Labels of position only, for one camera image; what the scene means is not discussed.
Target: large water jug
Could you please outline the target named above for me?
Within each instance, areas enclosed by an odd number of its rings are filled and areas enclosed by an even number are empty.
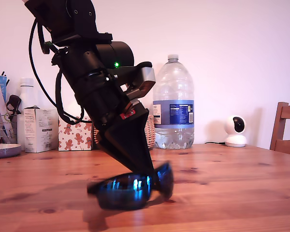
[[[194,140],[194,86],[178,55],[168,56],[154,85],[153,115],[156,147],[185,149]]]

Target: wicker basket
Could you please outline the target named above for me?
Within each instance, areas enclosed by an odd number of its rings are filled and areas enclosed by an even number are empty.
[[[96,128],[94,128],[93,137],[94,137],[95,144],[98,144],[98,140],[97,140],[98,132],[99,131]],[[145,125],[145,135],[147,139],[148,148],[152,148],[155,144],[155,139],[156,139],[154,116],[152,115],[148,116],[148,119]]]

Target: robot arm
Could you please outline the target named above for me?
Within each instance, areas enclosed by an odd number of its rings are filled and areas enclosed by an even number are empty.
[[[100,148],[133,172],[154,174],[144,132],[149,111],[137,100],[155,83],[151,63],[134,66],[127,44],[112,42],[109,33],[98,33],[91,0],[24,2],[36,17],[43,52],[54,51],[52,64],[60,68],[56,79],[59,115],[64,74],[78,104],[99,130]],[[42,25],[50,32],[51,43],[44,43]],[[124,92],[121,85],[128,89]]]

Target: blue mirrored lens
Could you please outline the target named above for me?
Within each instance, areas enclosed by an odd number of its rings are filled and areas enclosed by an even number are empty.
[[[151,194],[151,177],[123,174],[103,181],[96,192],[104,209],[133,210],[142,208]]]
[[[160,180],[161,194],[166,199],[169,199],[173,194],[174,187],[174,177],[171,165],[169,163],[165,163],[164,165],[158,167],[156,172]]]

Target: water bottle label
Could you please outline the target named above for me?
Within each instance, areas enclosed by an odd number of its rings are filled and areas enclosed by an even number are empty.
[[[193,100],[154,101],[153,109],[156,128],[193,128]]]

